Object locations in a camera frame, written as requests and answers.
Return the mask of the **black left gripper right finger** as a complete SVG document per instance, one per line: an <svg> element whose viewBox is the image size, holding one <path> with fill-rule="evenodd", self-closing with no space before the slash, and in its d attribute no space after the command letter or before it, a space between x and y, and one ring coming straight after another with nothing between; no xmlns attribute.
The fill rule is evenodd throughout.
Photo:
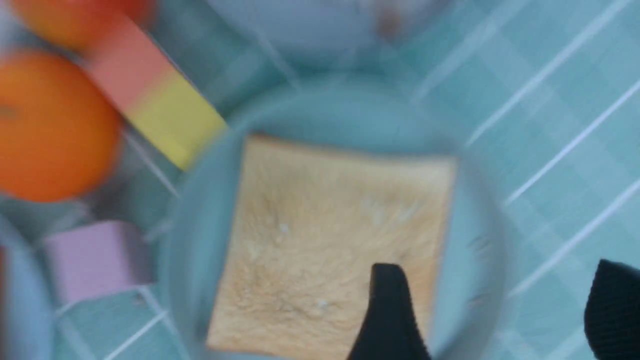
<svg viewBox="0 0 640 360"><path fill-rule="evenodd" d="M640 358L640 274L601 259L583 315L583 330L597 360Z"/></svg>

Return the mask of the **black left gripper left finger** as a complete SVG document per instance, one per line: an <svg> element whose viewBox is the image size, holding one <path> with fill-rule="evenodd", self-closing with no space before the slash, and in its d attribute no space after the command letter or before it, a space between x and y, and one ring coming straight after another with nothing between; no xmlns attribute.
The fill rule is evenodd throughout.
<svg viewBox="0 0 640 360"><path fill-rule="evenodd" d="M429 360L402 267L375 263L369 301L349 360Z"/></svg>

